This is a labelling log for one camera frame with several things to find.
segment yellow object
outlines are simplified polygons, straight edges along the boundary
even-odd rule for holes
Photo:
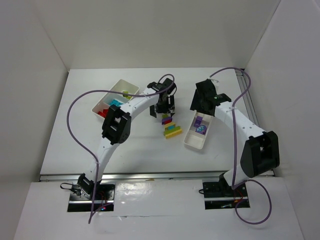
[[[177,136],[177,135],[179,135],[179,134],[181,134],[181,133],[182,133],[182,129],[180,128],[180,129],[177,130],[177,131],[174,131],[174,132],[172,132],[172,133],[169,133],[169,134],[165,135],[165,139],[172,138],[172,137]]]
[[[170,126],[176,126],[176,124],[172,121],[172,122],[169,122],[167,123],[166,125],[164,125],[164,130],[167,131],[168,130],[168,127]]]

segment white wall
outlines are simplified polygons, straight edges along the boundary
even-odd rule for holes
[[[280,0],[33,0],[69,69],[244,67]]]
[[[306,240],[320,235],[320,0],[317,3],[282,0],[246,68],[253,78],[250,93],[259,123],[278,134],[280,174]]]
[[[14,238],[67,70],[25,0],[0,1],[0,233]]]

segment purple cable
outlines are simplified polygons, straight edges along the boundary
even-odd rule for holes
[[[144,97],[151,97],[151,96],[154,96],[154,95],[158,95],[158,94],[162,94],[164,92],[166,92],[167,90],[169,90],[173,85],[174,85],[174,82],[175,82],[175,76],[173,76],[172,74],[170,73],[167,73],[165,75],[163,75],[160,79],[159,79],[159,82],[164,78],[164,77],[167,77],[167,76],[170,76],[172,77],[172,83],[170,84],[170,86],[168,86],[166,89],[163,89],[161,91],[158,91],[158,92],[155,92],[155,93],[151,93],[151,94],[146,94],[146,95],[138,95],[138,94],[129,94],[129,93],[126,93],[125,95],[127,96],[130,96],[130,97],[137,97],[137,98],[144,98]],[[68,131],[71,135],[71,137],[73,138],[73,140],[75,140],[75,142],[77,144],[79,144],[84,150],[86,150],[89,154],[91,154],[95,160],[95,163],[96,163],[96,173],[95,173],[95,181],[94,181],[94,186],[93,186],[93,193],[92,193],[92,203],[91,203],[91,211],[90,211],[90,217],[89,217],[89,221],[88,221],[88,224],[91,223],[91,219],[92,217],[94,216],[94,214],[98,211],[98,208],[97,210],[95,210],[94,212],[94,206],[95,206],[95,197],[96,197],[96,189],[97,189],[97,181],[98,181],[98,173],[99,173],[99,160],[97,158],[97,156],[89,149],[87,148],[85,145],[83,145],[77,138],[76,136],[73,134],[71,128],[70,128],[70,112],[71,112],[71,109],[72,107],[75,105],[75,103],[81,99],[82,97],[84,97],[85,95],[88,95],[88,94],[92,94],[92,93],[113,93],[113,94],[121,94],[123,95],[124,93],[123,92],[119,92],[119,91],[111,91],[111,90],[91,90],[91,91],[87,91],[83,94],[81,94],[80,96],[78,96],[70,105],[68,111],[67,111],[67,114],[66,114],[66,126],[68,128]]]
[[[236,124],[236,114],[235,114],[235,105],[237,103],[237,101],[242,98],[249,90],[249,88],[251,87],[251,78],[249,76],[248,73],[246,73],[244,70],[238,68],[238,67],[233,67],[233,66],[230,66],[230,67],[225,67],[225,68],[222,68],[216,72],[214,72],[213,74],[210,75],[210,78],[212,78],[214,75],[224,71],[224,70],[228,70],[228,69],[233,69],[233,70],[238,70],[240,72],[242,72],[247,78],[248,78],[248,86],[247,88],[243,91],[243,93],[241,93],[233,102],[232,104],[232,123],[233,123],[233,175],[232,175],[232,184],[231,184],[231,188],[232,190],[235,190],[237,189],[240,185],[244,184],[245,182],[255,182],[257,184],[259,184],[263,190],[265,191],[267,197],[268,197],[268,200],[269,200],[269,213],[268,215],[265,217],[265,219],[261,220],[261,221],[258,221],[258,222],[249,222],[247,220],[244,220],[239,214],[238,214],[238,205],[245,201],[245,200],[242,200],[240,202],[238,202],[234,209],[235,209],[235,213],[236,215],[245,223],[247,224],[251,224],[251,225],[258,225],[258,224],[262,224],[264,223],[265,221],[268,220],[268,218],[270,217],[271,215],[271,211],[272,211],[272,202],[271,202],[271,197],[267,191],[267,189],[258,181],[256,180],[253,180],[253,179],[249,179],[247,181],[243,181],[241,183],[238,183],[237,185],[235,185],[235,181],[236,181],[236,173],[237,173],[237,155],[238,155],[238,147],[237,147],[237,124]]]

